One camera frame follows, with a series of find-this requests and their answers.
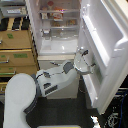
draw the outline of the white robot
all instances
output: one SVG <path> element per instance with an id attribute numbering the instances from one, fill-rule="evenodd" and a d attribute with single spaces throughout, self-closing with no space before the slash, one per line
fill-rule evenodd
<path id="1" fill-rule="evenodd" d="M 93 66 L 88 66 L 82 57 L 87 53 L 80 50 L 74 65 L 67 60 L 58 67 L 40 70 L 36 75 L 18 74 L 12 77 L 5 91 L 3 128 L 30 128 L 26 123 L 26 114 L 35 107 L 39 96 L 46 97 L 68 86 L 77 77 L 77 72 L 92 73 Z"/>

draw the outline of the dark floor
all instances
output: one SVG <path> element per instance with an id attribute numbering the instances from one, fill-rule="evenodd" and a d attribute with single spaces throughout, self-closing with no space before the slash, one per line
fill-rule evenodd
<path id="1" fill-rule="evenodd" d="M 3 124 L 4 105 L 0 103 L 0 128 Z M 39 98 L 36 107 L 27 115 L 31 128 L 45 125 L 79 125 L 93 128 L 91 116 L 97 116 L 103 128 L 105 119 L 96 109 L 87 109 L 85 94 L 79 91 L 77 99 L 47 100 Z"/>

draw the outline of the shelf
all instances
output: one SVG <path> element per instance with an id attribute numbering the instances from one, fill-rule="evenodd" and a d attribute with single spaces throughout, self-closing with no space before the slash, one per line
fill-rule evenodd
<path id="1" fill-rule="evenodd" d="M 72 25 L 72 26 L 62 26 L 62 27 L 51 27 L 52 30 L 58 30 L 58 29 L 78 29 L 78 25 Z"/>
<path id="2" fill-rule="evenodd" d="M 63 20 L 62 21 L 64 21 L 64 20 L 77 20 L 78 18 L 76 18 L 76 17 L 63 17 Z M 52 20 L 52 21 L 55 21 L 54 20 L 54 17 L 49 17 L 48 19 L 42 19 L 42 20 Z"/>
<path id="3" fill-rule="evenodd" d="M 79 9 L 67 9 L 67 10 L 40 10 L 39 13 L 72 13 L 72 12 L 80 12 Z"/>

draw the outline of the refrigerator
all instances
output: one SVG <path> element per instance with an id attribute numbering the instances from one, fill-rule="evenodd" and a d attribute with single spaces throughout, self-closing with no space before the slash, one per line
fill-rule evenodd
<path id="1" fill-rule="evenodd" d="M 126 0 L 26 0 L 39 61 L 88 50 L 84 61 L 96 65 L 83 79 L 100 114 L 128 73 L 127 5 Z"/>

